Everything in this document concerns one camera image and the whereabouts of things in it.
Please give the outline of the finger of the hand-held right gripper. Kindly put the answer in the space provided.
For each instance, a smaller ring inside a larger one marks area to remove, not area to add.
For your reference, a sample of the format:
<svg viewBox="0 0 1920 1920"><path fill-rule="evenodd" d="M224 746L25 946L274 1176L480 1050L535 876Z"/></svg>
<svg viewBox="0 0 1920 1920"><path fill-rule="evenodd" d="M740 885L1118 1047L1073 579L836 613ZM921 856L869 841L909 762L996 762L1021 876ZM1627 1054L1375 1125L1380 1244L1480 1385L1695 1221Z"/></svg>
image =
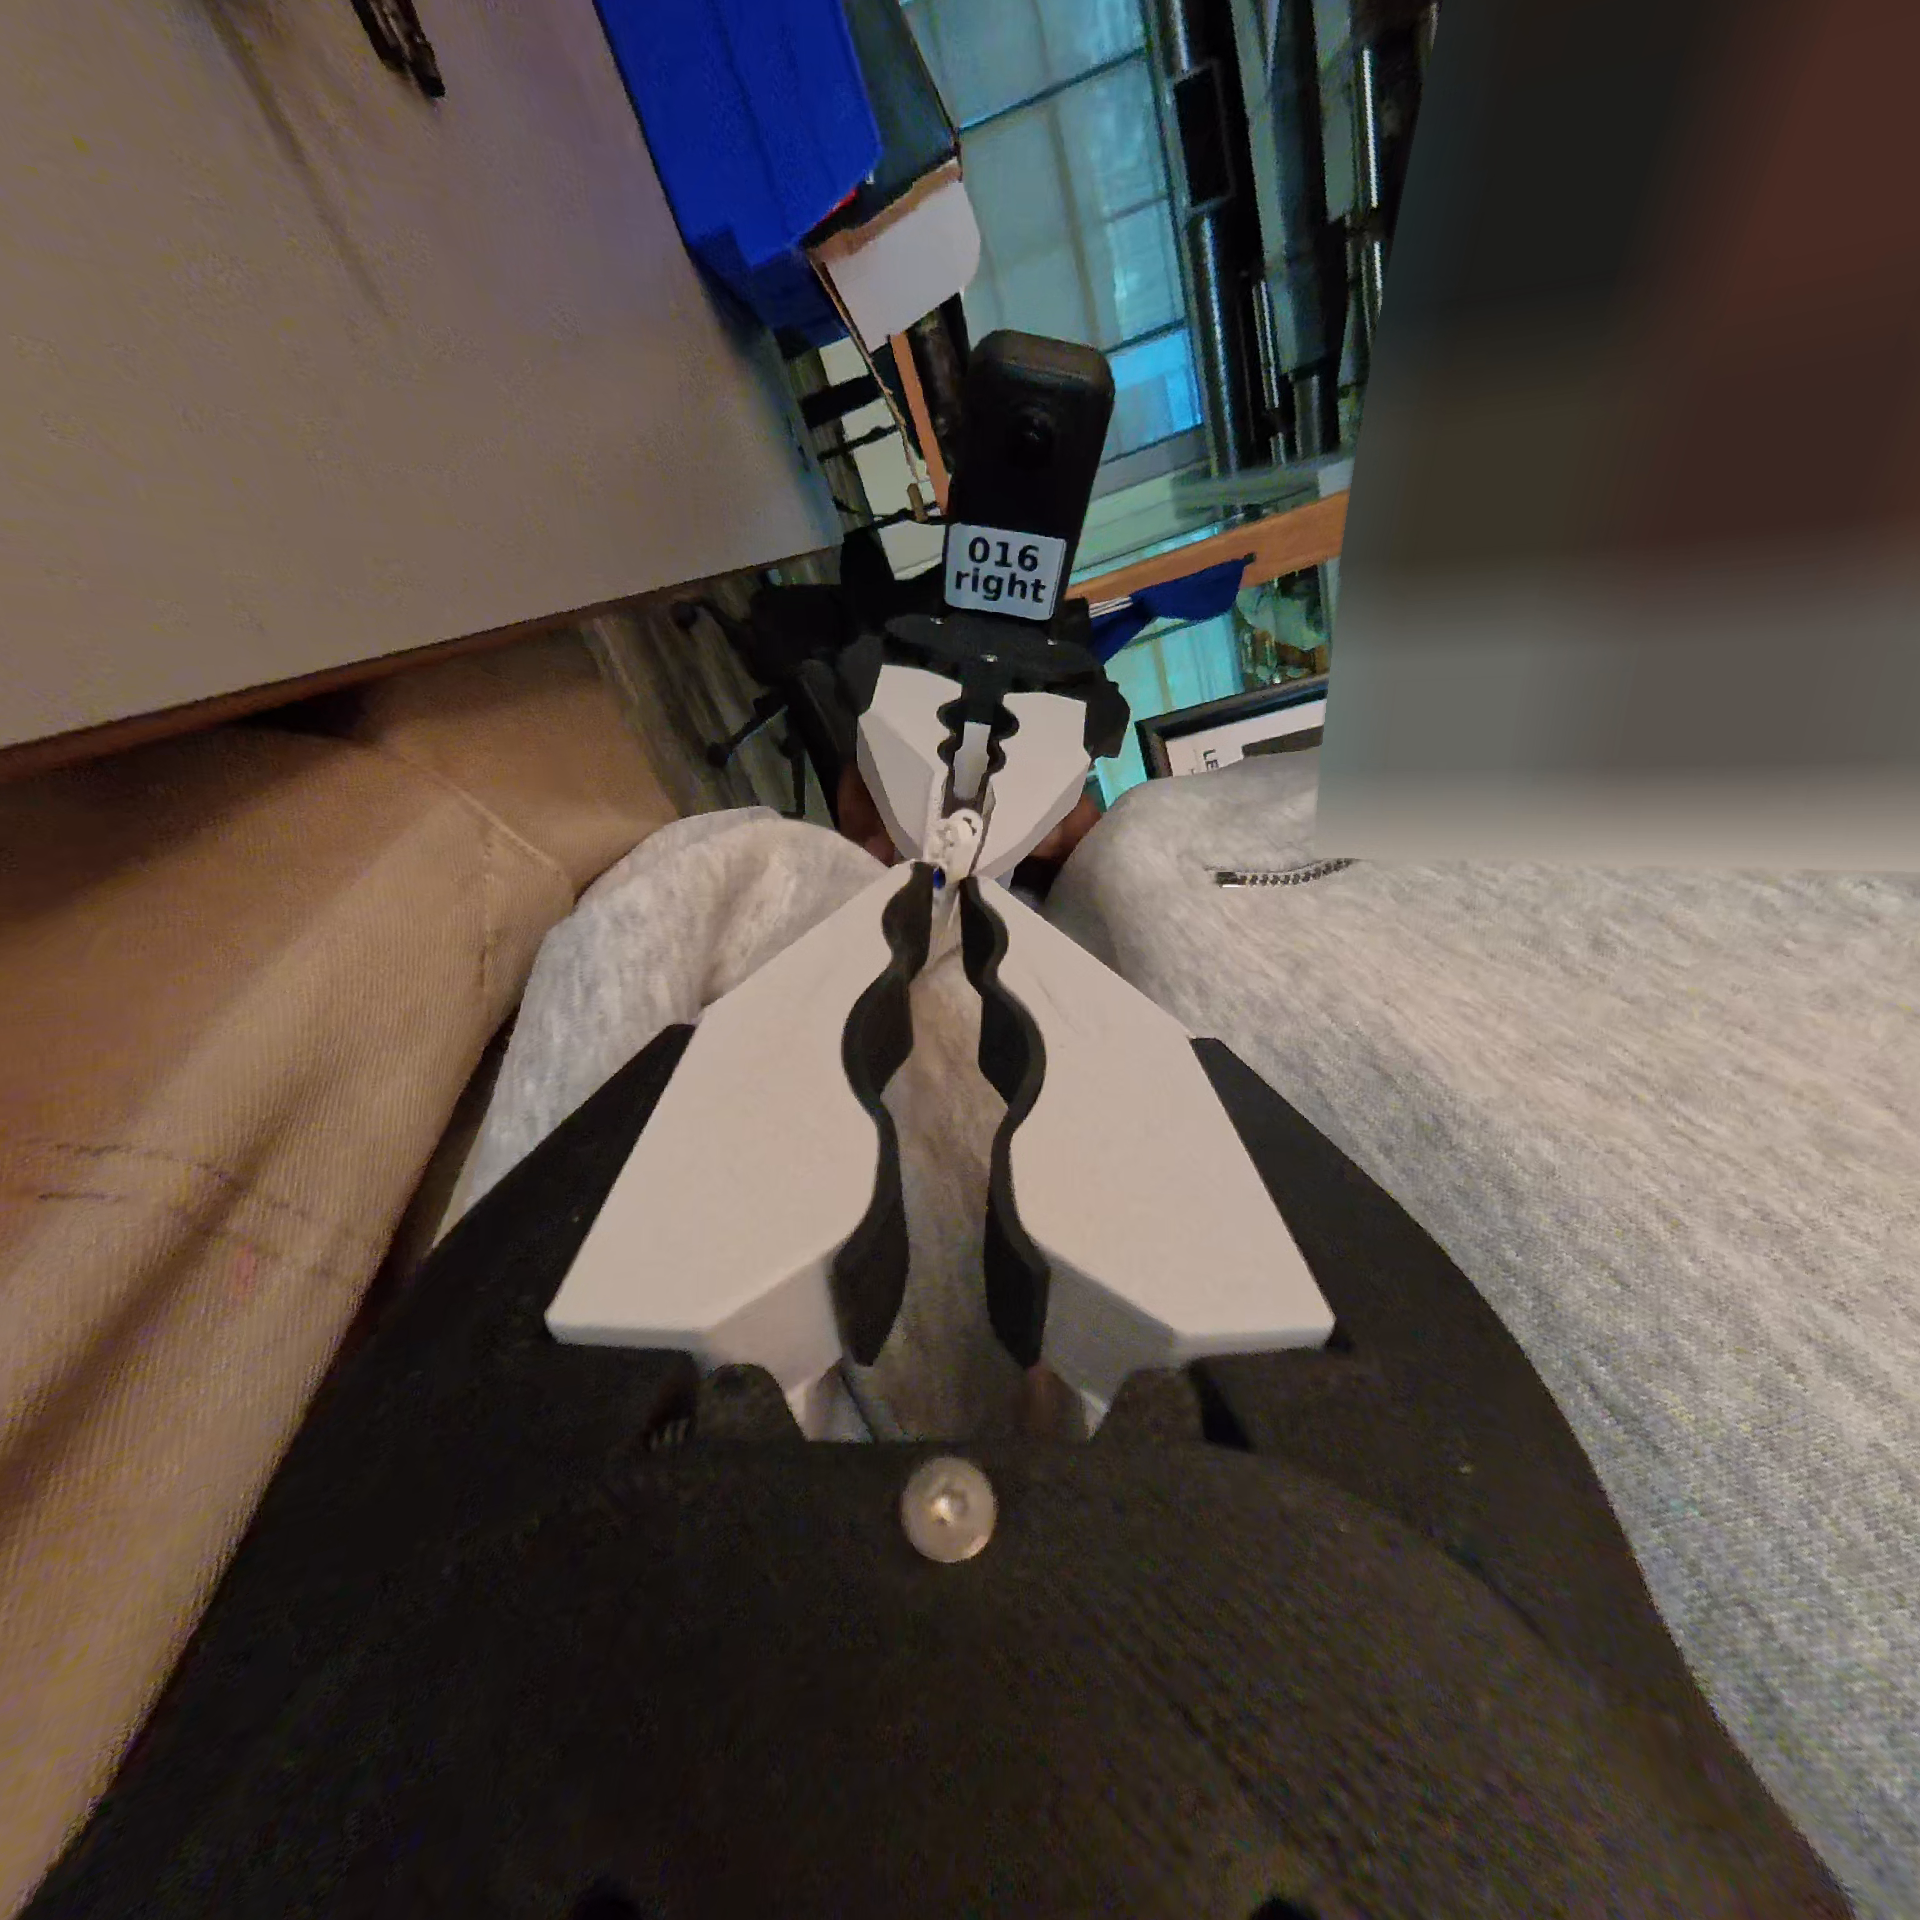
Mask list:
<svg viewBox="0 0 1920 1920"><path fill-rule="evenodd" d="M894 848L925 853L947 794L947 681L879 681L859 720L855 766Z"/></svg>
<svg viewBox="0 0 1920 1920"><path fill-rule="evenodd" d="M972 876L1000 880L1028 860L1083 802L1092 770L1084 746L1087 706L1063 693L1010 693L1012 729L997 741L987 781L980 853Z"/></svg>

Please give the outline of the white cardboard box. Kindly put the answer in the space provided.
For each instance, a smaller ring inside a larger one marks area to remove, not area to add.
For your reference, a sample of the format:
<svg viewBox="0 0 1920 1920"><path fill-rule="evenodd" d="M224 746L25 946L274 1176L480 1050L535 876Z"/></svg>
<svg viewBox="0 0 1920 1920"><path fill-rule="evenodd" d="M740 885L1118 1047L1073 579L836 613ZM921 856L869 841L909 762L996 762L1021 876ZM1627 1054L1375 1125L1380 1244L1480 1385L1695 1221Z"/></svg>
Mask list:
<svg viewBox="0 0 1920 1920"><path fill-rule="evenodd" d="M860 349L875 349L960 296L980 269L980 225L966 164L947 158L879 211L804 246Z"/></svg>

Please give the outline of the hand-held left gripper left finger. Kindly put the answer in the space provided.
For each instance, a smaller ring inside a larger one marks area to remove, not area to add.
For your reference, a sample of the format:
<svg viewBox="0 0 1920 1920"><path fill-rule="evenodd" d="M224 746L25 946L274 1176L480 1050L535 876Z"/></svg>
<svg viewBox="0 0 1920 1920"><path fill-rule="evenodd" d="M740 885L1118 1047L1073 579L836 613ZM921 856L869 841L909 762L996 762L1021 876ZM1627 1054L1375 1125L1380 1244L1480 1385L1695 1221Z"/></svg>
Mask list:
<svg viewBox="0 0 1920 1920"><path fill-rule="evenodd" d="M925 872L885 871L691 1029L547 1310L702 1366L874 1365L906 1295L884 1087L914 1047Z"/></svg>

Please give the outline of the grey zip hoodie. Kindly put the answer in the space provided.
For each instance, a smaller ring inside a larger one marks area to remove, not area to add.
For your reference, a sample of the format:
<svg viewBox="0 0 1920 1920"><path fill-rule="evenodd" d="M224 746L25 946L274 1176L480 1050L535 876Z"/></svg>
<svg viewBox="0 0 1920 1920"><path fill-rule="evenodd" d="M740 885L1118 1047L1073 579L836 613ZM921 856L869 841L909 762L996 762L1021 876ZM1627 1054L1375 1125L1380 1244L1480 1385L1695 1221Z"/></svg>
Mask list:
<svg viewBox="0 0 1920 1920"><path fill-rule="evenodd" d="M1143 781L1047 916L1420 1220L1865 1914L1917 1909L1917 880L1348 863Z"/></svg>

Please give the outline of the beige trousers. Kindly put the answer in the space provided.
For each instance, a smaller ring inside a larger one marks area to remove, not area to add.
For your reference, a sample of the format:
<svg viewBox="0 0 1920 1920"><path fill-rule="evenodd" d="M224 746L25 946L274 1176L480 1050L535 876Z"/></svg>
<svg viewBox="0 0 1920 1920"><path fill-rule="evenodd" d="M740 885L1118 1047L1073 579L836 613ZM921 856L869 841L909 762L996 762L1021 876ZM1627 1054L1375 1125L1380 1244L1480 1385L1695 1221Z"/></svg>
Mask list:
<svg viewBox="0 0 1920 1920"><path fill-rule="evenodd" d="M582 635L5 784L2 1907L86 1822L588 880Z"/></svg>

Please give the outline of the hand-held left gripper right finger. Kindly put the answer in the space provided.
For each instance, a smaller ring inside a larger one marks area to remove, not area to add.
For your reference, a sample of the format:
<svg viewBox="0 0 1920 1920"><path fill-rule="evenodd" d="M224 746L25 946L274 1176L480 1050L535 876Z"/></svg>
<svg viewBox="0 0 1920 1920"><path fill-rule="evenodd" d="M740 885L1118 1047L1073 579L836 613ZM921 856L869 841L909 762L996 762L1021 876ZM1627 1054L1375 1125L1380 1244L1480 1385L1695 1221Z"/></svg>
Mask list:
<svg viewBox="0 0 1920 1920"><path fill-rule="evenodd" d="M996 883L960 891L1005 1114L984 1281L1022 1366L1139 1375L1320 1350L1335 1311L1187 1029Z"/></svg>

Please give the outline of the black lego piece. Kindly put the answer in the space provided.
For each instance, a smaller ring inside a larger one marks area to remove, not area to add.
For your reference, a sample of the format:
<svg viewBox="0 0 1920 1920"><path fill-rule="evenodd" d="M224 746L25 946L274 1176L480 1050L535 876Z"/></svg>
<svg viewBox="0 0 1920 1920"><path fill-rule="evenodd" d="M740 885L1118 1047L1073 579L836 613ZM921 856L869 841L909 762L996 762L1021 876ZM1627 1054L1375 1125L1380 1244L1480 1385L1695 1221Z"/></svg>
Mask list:
<svg viewBox="0 0 1920 1920"><path fill-rule="evenodd" d="M444 97L444 77L416 3L353 0L350 8L369 38L374 58L430 103L440 103Z"/></svg>

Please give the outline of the black framed marker sign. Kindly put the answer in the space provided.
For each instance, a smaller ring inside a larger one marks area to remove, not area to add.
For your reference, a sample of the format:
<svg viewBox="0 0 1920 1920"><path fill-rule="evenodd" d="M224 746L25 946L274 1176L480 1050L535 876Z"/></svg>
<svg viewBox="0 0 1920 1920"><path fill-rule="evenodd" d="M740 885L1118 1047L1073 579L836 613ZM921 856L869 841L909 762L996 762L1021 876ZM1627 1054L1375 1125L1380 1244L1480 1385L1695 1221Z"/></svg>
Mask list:
<svg viewBox="0 0 1920 1920"><path fill-rule="evenodd" d="M1146 772L1190 779L1248 759L1311 754L1324 744L1326 690L1326 675L1310 675L1146 715L1134 723Z"/></svg>

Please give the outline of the black office chair base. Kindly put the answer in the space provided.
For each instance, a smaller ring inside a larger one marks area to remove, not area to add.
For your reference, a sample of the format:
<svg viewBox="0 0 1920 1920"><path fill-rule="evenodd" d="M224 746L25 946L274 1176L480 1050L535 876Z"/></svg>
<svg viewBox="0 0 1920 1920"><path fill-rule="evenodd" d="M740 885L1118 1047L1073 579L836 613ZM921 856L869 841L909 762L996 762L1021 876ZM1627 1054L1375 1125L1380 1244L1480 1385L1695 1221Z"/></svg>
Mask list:
<svg viewBox="0 0 1920 1920"><path fill-rule="evenodd" d="M788 817L804 817L805 779L814 776L828 824L841 827L841 785L854 766L855 739L855 715L838 678L838 656L854 642L844 588L764 583L743 613L727 610L709 594L687 595L672 607L672 619L682 634L709 620L759 686L748 719L703 746L705 766L715 772L728 767L752 739L783 723L780 755L794 784Z"/></svg>

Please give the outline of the metal ducts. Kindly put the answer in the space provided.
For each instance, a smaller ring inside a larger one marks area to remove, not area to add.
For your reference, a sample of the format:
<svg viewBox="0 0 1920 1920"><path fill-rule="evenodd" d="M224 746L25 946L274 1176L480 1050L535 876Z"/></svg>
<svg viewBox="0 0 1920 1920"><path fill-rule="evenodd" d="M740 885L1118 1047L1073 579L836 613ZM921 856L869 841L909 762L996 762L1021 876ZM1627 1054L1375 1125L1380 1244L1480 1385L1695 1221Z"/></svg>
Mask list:
<svg viewBox="0 0 1920 1920"><path fill-rule="evenodd" d="M1440 6L1147 6L1208 464L1356 443Z"/></svg>

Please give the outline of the blue storage bin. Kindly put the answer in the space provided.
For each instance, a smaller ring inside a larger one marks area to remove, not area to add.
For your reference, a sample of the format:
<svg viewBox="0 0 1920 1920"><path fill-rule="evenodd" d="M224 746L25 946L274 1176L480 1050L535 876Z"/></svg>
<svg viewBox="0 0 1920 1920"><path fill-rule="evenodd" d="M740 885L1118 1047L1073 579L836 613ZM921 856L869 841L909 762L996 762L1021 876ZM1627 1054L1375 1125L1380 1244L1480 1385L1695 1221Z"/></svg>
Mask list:
<svg viewBox="0 0 1920 1920"><path fill-rule="evenodd" d="M598 3L693 264L780 341L846 335L805 241L874 179L881 127L841 3Z"/></svg>

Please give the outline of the wooden beam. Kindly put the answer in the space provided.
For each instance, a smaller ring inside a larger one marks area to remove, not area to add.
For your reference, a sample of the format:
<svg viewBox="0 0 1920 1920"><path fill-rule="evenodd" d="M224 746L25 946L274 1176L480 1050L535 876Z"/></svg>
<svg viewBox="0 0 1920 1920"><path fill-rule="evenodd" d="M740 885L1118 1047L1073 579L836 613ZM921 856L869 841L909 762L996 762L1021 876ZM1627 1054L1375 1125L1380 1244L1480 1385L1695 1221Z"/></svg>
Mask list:
<svg viewBox="0 0 1920 1920"><path fill-rule="evenodd" d="M1092 607L1112 607L1169 580L1235 563L1243 583L1279 580L1340 560L1348 517L1350 492L1335 492L1285 513L1238 522L1208 539L1083 577L1070 587L1070 595L1083 595Z"/></svg>

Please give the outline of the blue cloth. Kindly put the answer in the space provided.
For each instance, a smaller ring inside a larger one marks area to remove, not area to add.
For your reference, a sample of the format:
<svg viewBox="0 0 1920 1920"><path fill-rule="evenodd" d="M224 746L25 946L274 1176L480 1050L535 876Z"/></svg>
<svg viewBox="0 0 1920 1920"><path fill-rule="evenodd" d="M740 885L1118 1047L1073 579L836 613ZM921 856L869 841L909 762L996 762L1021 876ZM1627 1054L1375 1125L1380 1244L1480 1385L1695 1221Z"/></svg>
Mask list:
<svg viewBox="0 0 1920 1920"><path fill-rule="evenodd" d="M1198 624L1235 610L1249 555L1213 563L1172 580L1134 588L1124 599L1092 610L1087 648L1097 661L1112 661L1147 629L1174 620Z"/></svg>

